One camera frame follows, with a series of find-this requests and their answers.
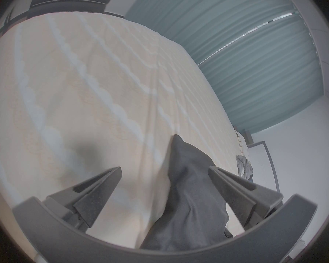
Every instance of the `mattress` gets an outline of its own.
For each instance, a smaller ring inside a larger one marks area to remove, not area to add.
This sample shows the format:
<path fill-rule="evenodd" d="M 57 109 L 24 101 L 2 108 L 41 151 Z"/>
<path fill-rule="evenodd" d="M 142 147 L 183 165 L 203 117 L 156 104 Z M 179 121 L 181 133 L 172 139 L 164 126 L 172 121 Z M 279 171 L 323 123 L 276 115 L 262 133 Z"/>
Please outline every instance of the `mattress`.
<path fill-rule="evenodd" d="M 87 233 L 137 248 L 167 201 L 174 134 L 237 174 L 237 135 L 175 42 L 118 17 L 77 12 L 34 17 L 1 37 L 0 194 L 10 208 L 121 166 Z M 243 231 L 228 213 L 227 228 Z"/>

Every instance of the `beige bed sheet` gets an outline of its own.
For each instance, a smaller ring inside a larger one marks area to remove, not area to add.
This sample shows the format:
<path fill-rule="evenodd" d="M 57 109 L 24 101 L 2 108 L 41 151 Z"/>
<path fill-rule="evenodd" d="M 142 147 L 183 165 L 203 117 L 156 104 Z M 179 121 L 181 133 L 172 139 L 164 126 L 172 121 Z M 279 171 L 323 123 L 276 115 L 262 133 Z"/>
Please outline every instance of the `beige bed sheet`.
<path fill-rule="evenodd" d="M 167 201 L 173 134 L 237 174 L 237 135 L 180 45 L 92 13 L 35 17 L 0 39 L 0 193 L 11 208 L 121 166 L 87 233 L 137 248 Z M 243 231 L 228 212 L 228 229 Z"/>

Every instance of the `dark gray garment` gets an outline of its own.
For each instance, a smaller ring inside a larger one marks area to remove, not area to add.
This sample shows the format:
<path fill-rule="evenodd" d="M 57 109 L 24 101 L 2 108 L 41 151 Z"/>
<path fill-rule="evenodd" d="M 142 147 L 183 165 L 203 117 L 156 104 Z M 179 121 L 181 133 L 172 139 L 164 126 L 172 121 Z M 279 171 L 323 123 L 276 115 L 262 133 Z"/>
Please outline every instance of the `dark gray garment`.
<path fill-rule="evenodd" d="M 142 249 L 183 251 L 227 239 L 226 202 L 208 176 L 212 159 L 174 135 L 168 177 L 171 188 L 165 211 L 151 227 Z"/>
<path fill-rule="evenodd" d="M 252 181 L 253 169 L 248 159 L 245 156 L 237 156 L 237 171 L 241 178 Z"/>

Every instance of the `cream patterned fabric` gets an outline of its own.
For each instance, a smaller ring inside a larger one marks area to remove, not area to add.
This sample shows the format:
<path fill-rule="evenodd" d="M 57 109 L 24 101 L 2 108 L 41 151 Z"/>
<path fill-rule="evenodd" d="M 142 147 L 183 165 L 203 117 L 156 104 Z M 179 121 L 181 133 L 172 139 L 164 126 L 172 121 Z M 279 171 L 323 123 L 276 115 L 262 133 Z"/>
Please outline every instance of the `cream patterned fabric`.
<path fill-rule="evenodd" d="M 173 134 L 237 174 L 237 135 L 180 45 L 92 13 L 35 17 L 0 39 L 0 192 L 10 207 L 121 166 L 87 233 L 138 247 L 167 201 Z"/>

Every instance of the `bed sheet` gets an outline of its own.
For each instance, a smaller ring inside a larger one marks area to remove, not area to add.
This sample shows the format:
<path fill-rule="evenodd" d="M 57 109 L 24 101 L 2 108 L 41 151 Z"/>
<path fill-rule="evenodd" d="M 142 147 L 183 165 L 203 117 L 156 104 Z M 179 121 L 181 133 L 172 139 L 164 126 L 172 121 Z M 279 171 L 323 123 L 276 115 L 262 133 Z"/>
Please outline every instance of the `bed sheet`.
<path fill-rule="evenodd" d="M 237 135 L 175 42 L 118 17 L 77 12 L 26 20 L 0 39 L 0 192 L 11 208 L 121 166 L 87 233 L 137 248 L 167 201 L 174 134 L 237 174 Z M 228 213 L 228 229 L 243 231 Z"/>

